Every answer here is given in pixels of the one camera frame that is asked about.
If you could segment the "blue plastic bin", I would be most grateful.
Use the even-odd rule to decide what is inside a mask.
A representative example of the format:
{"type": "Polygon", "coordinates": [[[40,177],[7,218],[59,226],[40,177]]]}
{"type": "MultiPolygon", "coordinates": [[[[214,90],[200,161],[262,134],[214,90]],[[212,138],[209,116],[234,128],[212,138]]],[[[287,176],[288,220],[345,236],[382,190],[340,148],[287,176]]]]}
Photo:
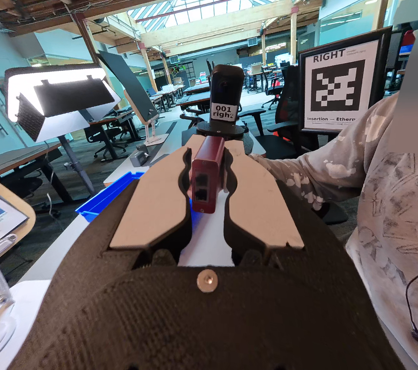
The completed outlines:
{"type": "MultiPolygon", "coordinates": [[[[88,222],[91,222],[97,217],[111,202],[121,194],[125,188],[128,188],[131,182],[138,181],[145,172],[136,172],[131,173],[128,172],[118,180],[116,180],[113,184],[103,189],[99,194],[89,199],[86,203],[81,205],[76,212],[81,214],[88,222]]],[[[130,188],[130,190],[135,191],[137,187],[137,183],[130,188]]],[[[128,204],[132,198],[131,193],[126,194],[128,196],[128,204]]],[[[122,216],[125,212],[126,208],[122,208],[122,216]]],[[[187,232],[192,232],[193,226],[195,225],[195,220],[200,222],[204,213],[196,212],[192,208],[192,201],[190,199],[190,218],[187,219],[186,223],[183,226],[180,226],[177,230],[184,227],[187,232]]]]}

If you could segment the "small grey device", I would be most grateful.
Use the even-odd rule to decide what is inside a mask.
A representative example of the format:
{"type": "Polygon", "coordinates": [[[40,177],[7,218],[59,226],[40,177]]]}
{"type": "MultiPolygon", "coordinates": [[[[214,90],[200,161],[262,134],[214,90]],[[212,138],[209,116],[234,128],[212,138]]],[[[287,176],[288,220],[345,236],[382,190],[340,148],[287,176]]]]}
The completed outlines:
{"type": "Polygon", "coordinates": [[[136,146],[136,150],[129,156],[129,160],[134,168],[143,166],[149,159],[149,150],[145,144],[136,146]]]}

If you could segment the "black office chair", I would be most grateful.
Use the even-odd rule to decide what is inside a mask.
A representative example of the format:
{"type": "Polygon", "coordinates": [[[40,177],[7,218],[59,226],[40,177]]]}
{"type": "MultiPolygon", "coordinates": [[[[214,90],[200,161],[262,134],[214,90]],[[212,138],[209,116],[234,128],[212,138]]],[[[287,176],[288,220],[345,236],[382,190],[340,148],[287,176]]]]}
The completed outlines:
{"type": "Polygon", "coordinates": [[[318,134],[300,131],[299,76],[299,66],[290,65],[286,68],[284,87],[275,113],[275,124],[267,128],[272,134],[256,137],[265,150],[265,158],[295,159],[304,153],[319,149],[318,134]]]}
{"type": "Polygon", "coordinates": [[[98,158],[99,153],[102,153],[101,161],[106,161],[106,154],[110,154],[112,159],[119,159],[116,154],[116,149],[120,149],[123,153],[127,153],[126,145],[116,144],[116,138],[122,135],[123,130],[121,127],[103,127],[102,124],[90,125],[83,129],[86,140],[88,143],[104,143],[104,146],[96,151],[93,155],[94,158],[98,158]]]}

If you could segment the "studio light panel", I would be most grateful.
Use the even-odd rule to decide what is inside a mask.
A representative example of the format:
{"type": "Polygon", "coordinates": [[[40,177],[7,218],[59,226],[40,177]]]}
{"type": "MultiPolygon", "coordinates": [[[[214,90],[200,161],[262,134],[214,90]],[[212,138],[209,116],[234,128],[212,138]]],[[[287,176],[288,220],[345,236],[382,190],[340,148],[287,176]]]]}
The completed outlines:
{"type": "Polygon", "coordinates": [[[5,86],[8,118],[35,143],[88,127],[121,100],[93,63],[10,68],[5,86]]]}

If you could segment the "red ethernet splitter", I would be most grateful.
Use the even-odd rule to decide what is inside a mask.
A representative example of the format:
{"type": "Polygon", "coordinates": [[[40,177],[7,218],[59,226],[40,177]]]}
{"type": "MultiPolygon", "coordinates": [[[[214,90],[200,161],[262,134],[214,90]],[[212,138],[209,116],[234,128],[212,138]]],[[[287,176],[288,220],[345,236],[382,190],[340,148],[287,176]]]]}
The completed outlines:
{"type": "Polygon", "coordinates": [[[192,208],[196,212],[213,214],[219,193],[224,188],[225,139],[220,136],[205,137],[192,161],[192,208]]]}

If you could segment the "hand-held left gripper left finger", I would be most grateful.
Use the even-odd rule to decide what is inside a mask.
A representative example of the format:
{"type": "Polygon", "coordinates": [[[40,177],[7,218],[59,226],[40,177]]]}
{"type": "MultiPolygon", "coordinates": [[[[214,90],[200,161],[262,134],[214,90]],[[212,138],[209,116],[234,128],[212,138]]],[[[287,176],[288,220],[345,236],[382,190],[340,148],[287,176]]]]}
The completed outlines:
{"type": "Polygon", "coordinates": [[[112,249],[150,249],[190,218],[192,149],[181,147],[139,179],[110,242],[112,249]]]}

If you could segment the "person's patterned sweatshirt torso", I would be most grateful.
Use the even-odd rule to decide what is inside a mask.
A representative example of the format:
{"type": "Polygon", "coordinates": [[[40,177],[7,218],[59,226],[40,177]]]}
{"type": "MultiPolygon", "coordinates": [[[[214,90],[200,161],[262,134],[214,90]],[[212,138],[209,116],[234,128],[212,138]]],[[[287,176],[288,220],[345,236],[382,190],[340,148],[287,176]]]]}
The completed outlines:
{"type": "Polygon", "coordinates": [[[413,153],[388,153],[372,161],[359,200],[357,228],[346,249],[368,291],[374,310],[417,367],[418,253],[417,159],[413,153]]]}

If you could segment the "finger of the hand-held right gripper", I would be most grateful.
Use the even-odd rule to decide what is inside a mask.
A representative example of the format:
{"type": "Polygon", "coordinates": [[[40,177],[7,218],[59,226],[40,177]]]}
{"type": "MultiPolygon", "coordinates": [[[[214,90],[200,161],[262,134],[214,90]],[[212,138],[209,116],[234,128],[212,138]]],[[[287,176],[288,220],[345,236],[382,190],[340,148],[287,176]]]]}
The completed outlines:
{"type": "Polygon", "coordinates": [[[245,158],[243,141],[230,140],[225,142],[225,161],[242,161],[245,158]]]}
{"type": "Polygon", "coordinates": [[[186,148],[190,148],[192,152],[198,152],[204,140],[205,136],[200,134],[192,134],[188,141],[183,143],[183,146],[186,148]]]}

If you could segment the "black backed board on stand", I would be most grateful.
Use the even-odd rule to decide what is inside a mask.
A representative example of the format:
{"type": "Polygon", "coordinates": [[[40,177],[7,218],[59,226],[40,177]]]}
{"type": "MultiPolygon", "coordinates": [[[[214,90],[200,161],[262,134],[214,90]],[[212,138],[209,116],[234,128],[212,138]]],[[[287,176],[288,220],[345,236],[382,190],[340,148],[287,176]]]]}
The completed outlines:
{"type": "Polygon", "coordinates": [[[120,55],[99,51],[98,57],[124,86],[124,95],[133,111],[145,126],[145,145],[154,146],[165,142],[169,133],[156,135],[155,122],[159,118],[154,103],[120,55]]]}

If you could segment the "wooden office desk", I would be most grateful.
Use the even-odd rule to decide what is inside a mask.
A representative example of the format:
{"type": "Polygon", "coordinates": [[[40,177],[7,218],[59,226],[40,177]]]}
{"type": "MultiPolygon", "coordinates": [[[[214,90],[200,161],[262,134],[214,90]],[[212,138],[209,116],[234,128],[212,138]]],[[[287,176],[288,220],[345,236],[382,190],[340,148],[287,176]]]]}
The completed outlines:
{"type": "Polygon", "coordinates": [[[40,170],[55,192],[65,203],[74,200],[53,170],[51,162],[62,156],[61,144],[41,144],[2,153],[0,156],[0,182],[2,185],[22,179],[30,173],[40,170]]]}

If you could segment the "black framed marker sign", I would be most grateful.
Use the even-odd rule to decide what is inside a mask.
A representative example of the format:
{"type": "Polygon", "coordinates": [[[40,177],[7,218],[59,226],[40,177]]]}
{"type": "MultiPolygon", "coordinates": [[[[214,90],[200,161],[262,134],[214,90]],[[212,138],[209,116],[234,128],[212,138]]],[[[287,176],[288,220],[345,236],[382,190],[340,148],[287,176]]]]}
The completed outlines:
{"type": "Polygon", "coordinates": [[[303,132],[339,133],[384,96],[392,27],[299,53],[303,132]]]}

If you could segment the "black light stand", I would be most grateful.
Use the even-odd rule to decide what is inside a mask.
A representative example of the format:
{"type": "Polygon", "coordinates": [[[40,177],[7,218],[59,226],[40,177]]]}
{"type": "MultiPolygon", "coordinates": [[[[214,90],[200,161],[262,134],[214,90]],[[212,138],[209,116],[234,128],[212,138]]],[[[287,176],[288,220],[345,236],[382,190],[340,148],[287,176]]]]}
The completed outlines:
{"type": "Polygon", "coordinates": [[[75,171],[79,175],[83,184],[87,188],[90,196],[95,196],[96,191],[95,191],[94,186],[91,182],[91,179],[87,175],[86,171],[82,168],[82,166],[80,164],[80,161],[78,160],[78,158],[76,157],[76,154],[72,150],[72,148],[70,146],[70,143],[65,138],[65,135],[59,136],[58,139],[61,143],[61,146],[65,149],[65,152],[67,153],[67,155],[70,159],[70,163],[69,163],[70,169],[72,169],[73,171],[75,171]]]}

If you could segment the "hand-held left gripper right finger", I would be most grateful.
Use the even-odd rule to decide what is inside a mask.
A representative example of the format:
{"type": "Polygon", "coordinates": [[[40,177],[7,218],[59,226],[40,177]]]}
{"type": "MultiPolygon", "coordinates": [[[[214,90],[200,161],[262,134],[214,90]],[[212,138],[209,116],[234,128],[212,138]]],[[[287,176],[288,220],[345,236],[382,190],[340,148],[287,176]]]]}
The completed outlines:
{"type": "Polygon", "coordinates": [[[243,148],[224,151],[226,187],[224,238],[237,254],[257,250],[262,254],[304,242],[274,177],[244,153],[243,148]]]}

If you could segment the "white board stand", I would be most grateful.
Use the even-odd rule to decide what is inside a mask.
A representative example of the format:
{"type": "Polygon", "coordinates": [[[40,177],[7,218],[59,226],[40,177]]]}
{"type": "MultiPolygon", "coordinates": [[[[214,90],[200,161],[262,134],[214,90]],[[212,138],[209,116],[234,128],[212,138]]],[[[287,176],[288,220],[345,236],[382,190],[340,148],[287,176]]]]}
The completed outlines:
{"type": "Polygon", "coordinates": [[[50,277],[35,272],[35,277],[11,289],[14,303],[1,318],[1,369],[10,365],[29,335],[50,281],[50,277]]]}

